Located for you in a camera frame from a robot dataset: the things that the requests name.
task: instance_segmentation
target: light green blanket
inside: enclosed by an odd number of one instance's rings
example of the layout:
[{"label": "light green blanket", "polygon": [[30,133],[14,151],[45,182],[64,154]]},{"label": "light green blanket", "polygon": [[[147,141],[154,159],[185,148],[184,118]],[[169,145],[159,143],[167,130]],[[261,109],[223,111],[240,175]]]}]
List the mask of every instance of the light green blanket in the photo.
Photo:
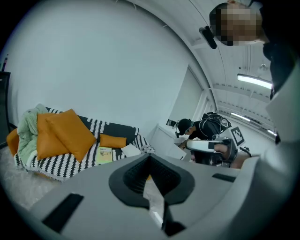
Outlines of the light green blanket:
[{"label": "light green blanket", "polygon": [[19,135],[18,156],[26,165],[28,158],[37,150],[38,114],[48,113],[48,110],[38,104],[35,108],[27,110],[21,117],[17,133]]}]

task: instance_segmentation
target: orange cushion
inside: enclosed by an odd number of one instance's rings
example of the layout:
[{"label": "orange cushion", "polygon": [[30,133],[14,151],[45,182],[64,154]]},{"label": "orange cushion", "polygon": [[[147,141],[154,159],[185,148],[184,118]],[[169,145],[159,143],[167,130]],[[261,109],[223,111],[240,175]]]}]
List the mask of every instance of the orange cushion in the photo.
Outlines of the orange cushion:
[{"label": "orange cushion", "polygon": [[11,154],[14,156],[18,152],[19,147],[19,135],[17,134],[17,129],[13,130],[7,135],[6,142]]},{"label": "orange cushion", "polygon": [[70,151],[57,138],[46,122],[46,118],[56,115],[55,113],[45,113],[37,115],[37,159],[49,158]]},{"label": "orange cushion", "polygon": [[46,118],[52,131],[70,150],[78,162],[81,162],[90,147],[96,141],[94,135],[76,115],[73,109]]},{"label": "orange cushion", "polygon": [[100,134],[100,147],[124,148],[126,147],[126,138]]}]

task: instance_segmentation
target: fluorescent light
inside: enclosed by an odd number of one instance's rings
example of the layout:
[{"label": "fluorescent light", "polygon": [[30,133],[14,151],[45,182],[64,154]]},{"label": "fluorescent light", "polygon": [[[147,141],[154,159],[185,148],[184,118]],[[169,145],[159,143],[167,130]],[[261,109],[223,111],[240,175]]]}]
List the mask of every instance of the fluorescent light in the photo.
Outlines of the fluorescent light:
[{"label": "fluorescent light", "polygon": [[231,115],[236,116],[236,117],[238,117],[238,118],[242,118],[243,120],[246,120],[246,121],[248,121],[248,122],[251,121],[250,119],[245,118],[245,117],[243,117],[243,116],[239,116],[239,115],[237,115],[237,114],[235,114],[235,113],[233,113],[233,112],[231,113]]},{"label": "fluorescent light", "polygon": [[268,133],[271,133],[271,134],[273,134],[274,136],[277,136],[277,134],[276,133],[274,133],[273,131],[271,131],[271,130],[268,130]]},{"label": "fluorescent light", "polygon": [[272,89],[271,83],[269,83],[263,79],[257,78],[257,77],[252,77],[252,76],[248,76],[248,75],[244,75],[244,74],[238,74],[238,80],[243,81],[243,82],[253,83],[253,84],[268,88],[268,89]]}]

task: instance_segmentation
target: book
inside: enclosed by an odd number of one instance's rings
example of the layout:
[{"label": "book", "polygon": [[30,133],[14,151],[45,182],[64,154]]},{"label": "book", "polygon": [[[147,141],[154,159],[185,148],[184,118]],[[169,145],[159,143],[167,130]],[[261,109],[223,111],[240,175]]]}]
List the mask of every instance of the book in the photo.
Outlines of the book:
[{"label": "book", "polygon": [[96,164],[105,164],[112,161],[112,148],[99,147],[97,150]]}]

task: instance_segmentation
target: black and white striped blanket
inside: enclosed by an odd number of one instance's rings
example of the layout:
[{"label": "black and white striped blanket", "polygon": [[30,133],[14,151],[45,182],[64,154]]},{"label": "black and white striped blanket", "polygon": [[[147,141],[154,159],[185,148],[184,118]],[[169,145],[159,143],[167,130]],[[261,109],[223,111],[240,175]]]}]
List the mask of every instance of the black and white striped blanket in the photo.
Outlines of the black and white striped blanket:
[{"label": "black and white striped blanket", "polygon": [[[58,110],[49,108],[48,111],[50,113],[61,113]],[[146,139],[138,134],[139,129],[136,127],[88,119],[81,116],[79,116],[79,118],[97,139],[80,163],[76,160],[73,154],[67,153],[54,157],[47,157],[39,161],[37,160],[37,156],[34,156],[33,159],[28,160],[29,162],[27,165],[24,165],[18,154],[15,154],[14,159],[16,166],[20,169],[42,173],[50,178],[64,181],[80,171],[96,165],[96,153],[100,145],[100,133],[111,136],[126,137],[126,144],[134,145],[142,153],[154,152],[154,149],[150,146]],[[121,149],[112,149],[113,161],[117,161],[125,157],[126,156]]]}]

